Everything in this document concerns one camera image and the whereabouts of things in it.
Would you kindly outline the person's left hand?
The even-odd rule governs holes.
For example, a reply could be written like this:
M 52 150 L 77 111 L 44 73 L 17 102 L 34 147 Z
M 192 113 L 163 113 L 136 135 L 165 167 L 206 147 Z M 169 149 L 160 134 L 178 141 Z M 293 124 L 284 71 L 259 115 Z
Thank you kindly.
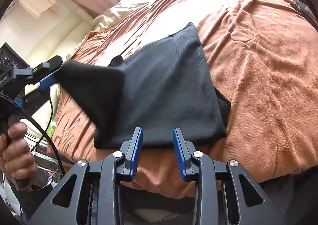
M 28 179 L 37 172 L 34 156 L 30 152 L 28 143 L 24 140 L 27 126 L 17 122 L 8 129 L 11 142 L 7 143 L 5 134 L 1 134 L 1 170 L 12 181 Z

